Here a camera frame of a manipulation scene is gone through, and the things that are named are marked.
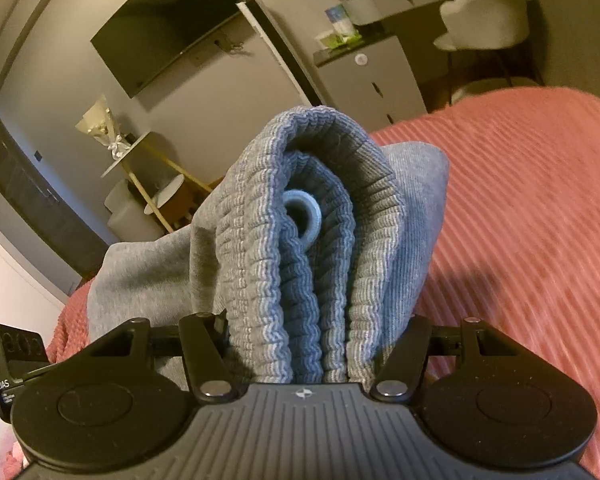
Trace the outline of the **grey sweatpants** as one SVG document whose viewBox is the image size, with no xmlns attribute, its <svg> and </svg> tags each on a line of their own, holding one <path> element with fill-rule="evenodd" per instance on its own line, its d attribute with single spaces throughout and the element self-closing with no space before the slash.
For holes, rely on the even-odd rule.
<svg viewBox="0 0 600 480">
<path fill-rule="evenodd" d="M 109 248 L 88 333 L 221 313 L 236 382 L 369 386 L 424 286 L 448 179 L 434 145 L 379 146 L 333 108 L 287 110 L 188 226 Z"/>
</svg>

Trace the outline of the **pink ribbed bedspread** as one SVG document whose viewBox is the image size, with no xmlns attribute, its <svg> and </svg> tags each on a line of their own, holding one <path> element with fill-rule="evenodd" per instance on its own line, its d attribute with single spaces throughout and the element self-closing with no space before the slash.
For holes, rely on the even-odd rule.
<svg viewBox="0 0 600 480">
<path fill-rule="evenodd" d="M 410 321 L 480 318 L 588 390 L 597 424 L 580 460 L 477 466 L 428 437 L 408 406 L 372 398 L 374 382 L 230 374 L 234 399 L 196 408 L 148 460 L 123 469 L 30 461 L 23 478 L 600 479 L 600 99 L 502 90 L 369 136 L 379 146 L 428 143 L 449 161 L 443 224 Z"/>
</svg>

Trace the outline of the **grey round pouf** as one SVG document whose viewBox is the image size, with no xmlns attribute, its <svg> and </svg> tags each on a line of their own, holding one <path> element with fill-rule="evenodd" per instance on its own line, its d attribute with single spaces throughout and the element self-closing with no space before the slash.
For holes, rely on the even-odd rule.
<svg viewBox="0 0 600 480">
<path fill-rule="evenodd" d="M 130 190 L 130 182 L 120 180 L 104 201 L 110 216 L 107 226 L 122 242 L 149 242 L 164 235 L 163 227 L 151 216 Z"/>
</svg>

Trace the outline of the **wrapped flower bouquet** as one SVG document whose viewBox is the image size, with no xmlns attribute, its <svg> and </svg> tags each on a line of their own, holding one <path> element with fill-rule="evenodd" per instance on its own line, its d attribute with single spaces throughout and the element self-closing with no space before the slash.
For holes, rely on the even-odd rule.
<svg viewBox="0 0 600 480">
<path fill-rule="evenodd" d="M 83 114 L 76 124 L 76 130 L 110 151 L 113 160 L 119 160 L 131 149 L 103 94 Z"/>
</svg>

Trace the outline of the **grey cabinet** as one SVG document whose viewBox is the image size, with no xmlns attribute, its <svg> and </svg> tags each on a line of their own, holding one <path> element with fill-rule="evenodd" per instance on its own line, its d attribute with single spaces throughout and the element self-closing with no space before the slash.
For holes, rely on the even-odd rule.
<svg viewBox="0 0 600 480">
<path fill-rule="evenodd" d="M 316 52 L 314 65 L 334 107 L 369 132 L 427 113 L 396 36 Z"/>
</svg>

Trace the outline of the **white scalloped chair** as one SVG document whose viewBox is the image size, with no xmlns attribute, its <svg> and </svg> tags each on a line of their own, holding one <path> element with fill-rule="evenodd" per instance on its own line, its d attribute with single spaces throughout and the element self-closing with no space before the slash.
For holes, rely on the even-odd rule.
<svg viewBox="0 0 600 480">
<path fill-rule="evenodd" d="M 527 0 L 450 0 L 440 6 L 440 16 L 445 33 L 434 46 L 446 54 L 449 74 L 455 52 L 501 54 L 530 35 Z"/>
</svg>

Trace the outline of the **white door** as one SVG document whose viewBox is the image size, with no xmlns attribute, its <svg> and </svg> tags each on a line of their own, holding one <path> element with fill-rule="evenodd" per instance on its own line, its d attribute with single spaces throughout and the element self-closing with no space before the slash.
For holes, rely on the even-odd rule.
<svg viewBox="0 0 600 480">
<path fill-rule="evenodd" d="M 300 100 L 307 106 L 327 105 L 327 96 L 306 69 L 301 56 L 262 0 L 240 0 L 238 9 L 268 46 L 275 61 L 286 74 Z"/>
</svg>

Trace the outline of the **white plastic bottle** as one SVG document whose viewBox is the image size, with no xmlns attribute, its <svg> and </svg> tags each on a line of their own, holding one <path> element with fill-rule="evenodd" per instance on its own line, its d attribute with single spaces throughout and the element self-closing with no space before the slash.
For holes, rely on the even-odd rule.
<svg viewBox="0 0 600 480">
<path fill-rule="evenodd" d="M 337 4 L 325 10 L 325 14 L 332 24 L 332 28 L 342 38 L 353 38 L 358 36 L 358 31 L 353 25 L 350 16 L 342 4 Z"/>
</svg>

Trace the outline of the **wall mounted television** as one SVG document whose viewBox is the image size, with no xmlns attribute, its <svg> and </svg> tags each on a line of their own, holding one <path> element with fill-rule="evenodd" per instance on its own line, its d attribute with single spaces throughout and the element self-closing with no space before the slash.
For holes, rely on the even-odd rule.
<svg viewBox="0 0 600 480">
<path fill-rule="evenodd" d="M 136 96 L 234 18 L 240 0 L 128 0 L 91 39 L 125 93 Z"/>
</svg>

